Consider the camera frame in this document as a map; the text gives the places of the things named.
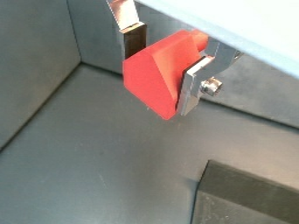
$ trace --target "white surface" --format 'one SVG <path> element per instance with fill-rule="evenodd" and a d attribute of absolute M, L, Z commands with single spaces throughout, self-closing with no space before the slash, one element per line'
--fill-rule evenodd
<path fill-rule="evenodd" d="M 299 1 L 137 0 L 299 79 Z"/>

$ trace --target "metal clamp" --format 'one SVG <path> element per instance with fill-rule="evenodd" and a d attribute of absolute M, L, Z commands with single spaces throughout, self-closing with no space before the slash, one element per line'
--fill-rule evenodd
<path fill-rule="evenodd" d="M 119 26 L 119 42 L 124 60 L 145 48 L 147 25 L 139 21 L 133 0 L 107 0 Z"/>
<path fill-rule="evenodd" d="M 177 103 L 177 113 L 185 116 L 199 104 L 203 94 L 215 96 L 221 88 L 221 82 L 215 75 L 224 71 L 243 55 L 231 46 L 209 38 L 205 56 L 200 58 L 183 72 L 181 93 Z"/>

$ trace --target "metal sheet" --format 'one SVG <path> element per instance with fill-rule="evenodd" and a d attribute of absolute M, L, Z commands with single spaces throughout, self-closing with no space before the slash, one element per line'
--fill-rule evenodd
<path fill-rule="evenodd" d="M 299 2 L 137 0 L 299 79 Z"/>
<path fill-rule="evenodd" d="M 165 122 L 81 66 L 0 154 L 1 223 L 191 223 L 208 159 L 299 189 L 298 135 L 205 101 Z"/>
<path fill-rule="evenodd" d="M 1 0 L 0 149 L 80 63 L 67 1 Z"/>

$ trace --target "gray wall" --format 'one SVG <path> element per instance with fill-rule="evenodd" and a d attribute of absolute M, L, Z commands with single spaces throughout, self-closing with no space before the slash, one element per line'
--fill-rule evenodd
<path fill-rule="evenodd" d="M 0 148 L 80 63 L 67 0 L 1 0 Z"/>
<path fill-rule="evenodd" d="M 148 24 L 148 44 L 188 28 L 140 3 L 136 6 L 140 20 Z M 117 25 L 105 0 L 69 0 L 69 8 L 83 62 L 121 73 Z M 220 76 L 224 91 L 208 100 L 299 127 L 299 80 L 249 56 Z"/>

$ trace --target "red plastic piece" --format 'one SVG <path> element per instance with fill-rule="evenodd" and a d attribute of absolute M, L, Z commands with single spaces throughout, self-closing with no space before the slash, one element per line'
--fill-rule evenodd
<path fill-rule="evenodd" d="M 207 42 L 200 31 L 179 31 L 124 60 L 125 88 L 165 120 L 175 115 L 183 70 L 200 59 Z"/>

